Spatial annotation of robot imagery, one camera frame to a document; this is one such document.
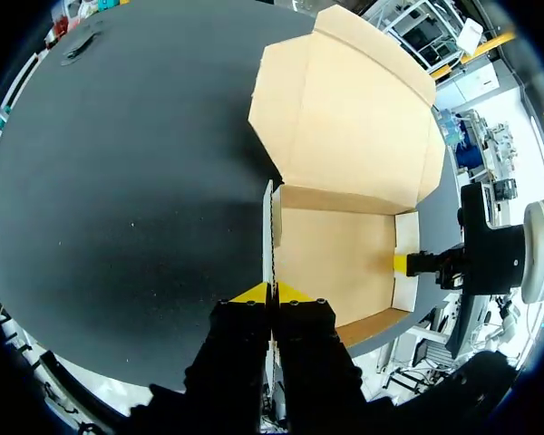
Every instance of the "black table surface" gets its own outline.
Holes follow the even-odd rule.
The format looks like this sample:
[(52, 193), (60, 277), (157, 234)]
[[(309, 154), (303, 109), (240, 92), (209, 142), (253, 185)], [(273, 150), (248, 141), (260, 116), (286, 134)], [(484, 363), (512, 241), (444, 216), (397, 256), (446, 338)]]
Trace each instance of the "black table surface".
[[(0, 299), (42, 345), (112, 378), (180, 388), (221, 298), (261, 278), (262, 195), (280, 177), (248, 125), (262, 50), (313, 19), (246, 0), (132, 2), (24, 89), (0, 142)], [(446, 159), (419, 205), (425, 249), (459, 241)], [(442, 299), (422, 278), (415, 313)]]

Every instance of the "cable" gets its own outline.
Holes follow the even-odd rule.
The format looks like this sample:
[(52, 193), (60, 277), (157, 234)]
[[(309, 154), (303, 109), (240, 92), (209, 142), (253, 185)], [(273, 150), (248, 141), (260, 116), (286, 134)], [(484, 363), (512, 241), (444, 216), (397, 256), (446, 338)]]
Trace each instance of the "cable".
[[(532, 337), (532, 331), (529, 328), (529, 304), (526, 305), (526, 331), (528, 332), (528, 340), (534, 342)], [(534, 319), (534, 327), (536, 327), (536, 320), (538, 319), (538, 313), (536, 313), (536, 319)]]
[[(475, 328), (473, 328), (473, 330), (471, 331), (471, 334), (470, 334), (470, 346), (471, 348), (474, 350), (474, 351), (482, 351), (483, 349), (481, 349), (480, 347), (478, 347), (476, 344), (479, 344), (479, 343), (483, 343), (483, 345), (485, 346), (485, 344), (488, 342), (487, 339), (484, 339), (484, 340), (479, 340), (476, 344), (473, 343), (473, 336), (483, 327), (483, 326), (496, 326), (496, 328), (501, 328), (501, 324), (486, 324), (486, 323), (483, 323), (483, 324), (478, 324)], [(498, 329), (495, 329), (494, 331), (492, 331), (491, 333), (489, 333), (488, 335), (490, 334), (493, 334), (495, 333), (496, 331), (498, 331)]]

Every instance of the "blue container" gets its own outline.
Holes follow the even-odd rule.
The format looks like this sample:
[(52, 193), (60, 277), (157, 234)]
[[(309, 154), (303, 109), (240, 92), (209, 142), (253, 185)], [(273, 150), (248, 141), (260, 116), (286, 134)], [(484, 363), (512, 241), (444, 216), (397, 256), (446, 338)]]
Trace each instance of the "blue container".
[(104, 11), (118, 5), (119, 0), (99, 0), (99, 11)]

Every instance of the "open cardboard box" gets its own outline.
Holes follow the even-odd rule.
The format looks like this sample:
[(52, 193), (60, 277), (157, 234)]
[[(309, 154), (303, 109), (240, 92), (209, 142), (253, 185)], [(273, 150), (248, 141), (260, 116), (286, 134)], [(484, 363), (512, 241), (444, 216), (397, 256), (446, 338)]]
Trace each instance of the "open cardboard box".
[(346, 345), (414, 308), (417, 278), (395, 276), (393, 256), (419, 251), (414, 208), (439, 184), (434, 100), (411, 56), (340, 6), (264, 51), (248, 120), (285, 183), (271, 209), (272, 273), (327, 299)]

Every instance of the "yellow marker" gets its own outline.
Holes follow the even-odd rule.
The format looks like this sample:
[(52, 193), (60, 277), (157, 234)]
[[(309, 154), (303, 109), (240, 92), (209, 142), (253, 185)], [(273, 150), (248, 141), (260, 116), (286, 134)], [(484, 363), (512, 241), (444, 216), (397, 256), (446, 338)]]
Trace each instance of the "yellow marker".
[(278, 296), (281, 304), (287, 304), (290, 301), (312, 302), (315, 300), (284, 283), (278, 283)]
[[(260, 283), (255, 287), (250, 288), (247, 292), (242, 293), (240, 296), (236, 296), (234, 299), (230, 300), (230, 302), (245, 304), (247, 301), (254, 301), (258, 304), (265, 304), (267, 287), (267, 283)], [(278, 283), (278, 299), (281, 304), (287, 304), (291, 301), (314, 301), (313, 298), (284, 283)]]
[(236, 296), (230, 302), (246, 303), (247, 301), (254, 301), (259, 304), (265, 304), (267, 287), (268, 283), (260, 283), (257, 286), (250, 288), (247, 292), (242, 293), (240, 296)]
[(395, 256), (393, 258), (393, 269), (395, 272), (407, 275), (407, 256)]

